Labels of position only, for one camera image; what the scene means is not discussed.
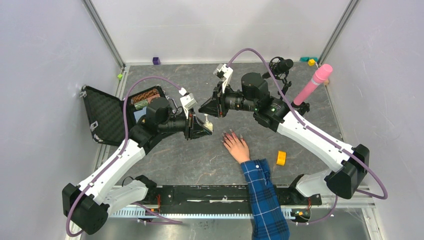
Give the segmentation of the small nail polish bottle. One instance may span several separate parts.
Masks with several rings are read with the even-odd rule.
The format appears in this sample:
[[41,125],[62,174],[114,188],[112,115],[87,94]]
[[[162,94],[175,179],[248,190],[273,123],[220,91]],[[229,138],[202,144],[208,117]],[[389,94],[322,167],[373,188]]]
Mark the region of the small nail polish bottle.
[[207,128],[210,132],[213,132],[213,124],[209,121],[205,122],[203,125],[205,128]]

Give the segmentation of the white nail polish brush cap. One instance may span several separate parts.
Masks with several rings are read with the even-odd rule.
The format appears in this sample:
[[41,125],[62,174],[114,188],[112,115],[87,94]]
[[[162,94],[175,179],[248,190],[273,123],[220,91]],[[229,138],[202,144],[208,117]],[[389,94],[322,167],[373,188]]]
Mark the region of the white nail polish brush cap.
[[208,114],[205,113],[204,116],[205,116],[205,124],[208,124],[209,123]]

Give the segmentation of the blue plaid sleeve forearm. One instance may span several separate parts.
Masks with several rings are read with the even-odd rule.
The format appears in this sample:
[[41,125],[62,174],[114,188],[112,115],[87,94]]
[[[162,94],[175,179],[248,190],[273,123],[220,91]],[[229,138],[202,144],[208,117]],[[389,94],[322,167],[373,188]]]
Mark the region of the blue plaid sleeve forearm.
[[289,226],[281,210],[266,159],[240,164],[253,216],[253,240],[288,240]]

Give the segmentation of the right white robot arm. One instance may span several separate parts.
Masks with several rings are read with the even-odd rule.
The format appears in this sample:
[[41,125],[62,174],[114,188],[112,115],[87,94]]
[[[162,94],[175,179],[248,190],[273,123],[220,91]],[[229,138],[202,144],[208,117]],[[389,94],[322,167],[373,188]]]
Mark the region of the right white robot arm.
[[365,167],[369,165],[370,151],[366,146],[353,147],[337,140],[297,111],[290,111],[283,100],[270,95],[268,83],[259,73],[243,75],[237,91],[220,81],[199,108],[199,112],[216,118],[225,117],[229,110],[252,112],[261,126],[296,141],[328,166],[321,172],[300,174],[291,183],[288,196],[295,204],[327,191],[351,199],[368,173]]

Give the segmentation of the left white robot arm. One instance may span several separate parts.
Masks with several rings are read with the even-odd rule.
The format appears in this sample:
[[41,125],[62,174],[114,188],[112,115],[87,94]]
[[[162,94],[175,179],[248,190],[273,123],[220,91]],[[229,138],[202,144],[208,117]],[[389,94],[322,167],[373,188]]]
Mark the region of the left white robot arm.
[[115,183],[162,139],[178,132],[192,140],[213,133],[209,120],[199,119],[192,108],[196,101],[190,95],[181,97],[183,113],[174,115],[168,99],[154,98],[132,128],[124,127],[125,137],[116,152],[95,172],[79,184],[67,184],[62,190],[66,233],[76,237],[96,233],[115,212],[143,201],[153,203],[157,190],[140,178],[113,190]]

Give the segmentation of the person hand with painted nails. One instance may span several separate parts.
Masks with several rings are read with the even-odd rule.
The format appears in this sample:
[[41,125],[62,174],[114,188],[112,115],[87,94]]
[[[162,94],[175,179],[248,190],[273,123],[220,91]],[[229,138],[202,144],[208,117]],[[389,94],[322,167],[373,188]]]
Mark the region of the person hand with painted nails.
[[249,147],[241,135],[237,136],[233,131],[230,133],[224,132],[222,134],[222,144],[239,164],[251,160]]

